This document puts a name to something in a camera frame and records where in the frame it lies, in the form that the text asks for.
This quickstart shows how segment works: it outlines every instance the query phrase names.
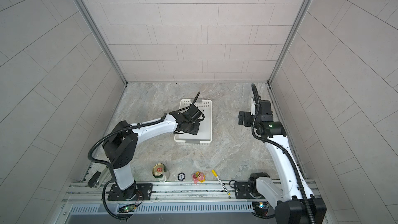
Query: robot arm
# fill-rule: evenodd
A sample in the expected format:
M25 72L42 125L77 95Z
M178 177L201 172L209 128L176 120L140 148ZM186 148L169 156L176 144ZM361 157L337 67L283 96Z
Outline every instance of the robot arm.
M168 132L197 134L199 122L204 119L203 113L194 105L198 96L199 93L190 106L169 114L165 113L162 118L137 124L121 121L115 126L112 133L121 129L130 129L110 136L103 143L105 154L110 160L108 167L112 179L116 181L120 190L124 191L134 184L130 163L138 144Z

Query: metal frame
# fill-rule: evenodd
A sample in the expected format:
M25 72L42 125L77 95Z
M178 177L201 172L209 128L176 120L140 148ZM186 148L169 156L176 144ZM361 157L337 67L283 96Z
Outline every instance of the metal frame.
M314 180L305 180L315 197L320 197L318 187ZM272 180L274 188L282 188L280 180ZM236 199L234 188L229 186L229 181L222 181L231 193L228 196L218 181L206 181L194 184L192 181L168 182L137 182L153 183L150 201L143 201L135 214L152 213L210 213L210 212L253 212L251 202L258 199ZM107 214L102 207L102 188L90 188L86 183L71 183L64 195L58 210L56 220L52 223L63 224L69 215L75 214ZM107 202L111 210L116 210L134 201Z
M89 11L87 10L86 4L83 0L73 0L76 4L77 8L79 9L80 13L82 14L84 20L86 21L88 27L90 28L91 32L93 33L95 39L97 40L99 46L101 47L102 51L104 52L105 56L109 59L112 66L116 69L117 73L119 74L120 78L122 79L124 85L127 84L127 80L124 77L122 71L120 70L119 66L116 63L115 58L113 57L111 51L108 48L108 45L104 41L104 38L101 35L101 32L97 28L92 16L90 15Z
M287 51L289 50L289 47L292 44L293 38L295 37L297 31L299 30L301 22L304 19L305 13L307 12L308 8L310 7L311 1L312 0L303 0L300 10L298 11L296 19L292 25L292 28L290 29L289 35L287 36L287 39L283 45L282 51L279 55L279 58L276 61L274 69L272 70L271 76L268 80L269 84L271 84L274 81L276 73L278 72L279 68L281 67L282 61L285 58Z

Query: perforated basket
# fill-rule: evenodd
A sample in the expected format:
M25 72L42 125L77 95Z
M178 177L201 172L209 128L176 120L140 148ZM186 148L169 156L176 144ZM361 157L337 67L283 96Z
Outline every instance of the perforated basket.
M191 104L191 99L182 99L180 108ZM189 133L174 135L174 141L178 144L209 145L212 139L212 102L211 100L197 99L194 104L205 115L205 119L200 122L198 134Z

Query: metal bracket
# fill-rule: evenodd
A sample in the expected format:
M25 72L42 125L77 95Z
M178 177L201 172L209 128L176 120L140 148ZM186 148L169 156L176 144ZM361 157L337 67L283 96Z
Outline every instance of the metal bracket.
M139 183L137 184L137 190L142 192L142 196L139 196L138 199L138 194L135 194L132 199L129 201L136 201L136 200L143 200L143 201L148 201L150 199L150 196L152 194L152 183ZM119 186L117 186L117 183L113 184L111 187L111 190L108 194L108 201L123 201L123 192L119 189Z
M249 182L235 182L234 188L236 199L264 199L263 196L256 198L251 195Z

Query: gray marble surface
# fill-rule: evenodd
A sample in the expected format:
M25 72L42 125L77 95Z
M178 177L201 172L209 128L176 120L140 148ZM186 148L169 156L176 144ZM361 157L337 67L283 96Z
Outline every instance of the gray marble surface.
M256 83L261 99L270 100L264 83ZM238 125L239 111L250 111L251 83L134 83L128 84L113 117L110 130L120 121L145 122L177 110L181 99L190 99L200 91L200 98L212 100L212 142L208 146L181 145L173 134L163 134L139 144L131 170L136 181L154 181L152 167L164 163L170 169L168 181L177 181L184 172L186 180L202 171L214 181L214 169L222 180L247 180L251 173L266 172L278 179L271 154L251 135L249 127ZM102 146L98 159L106 159ZM93 164L86 179L103 165Z

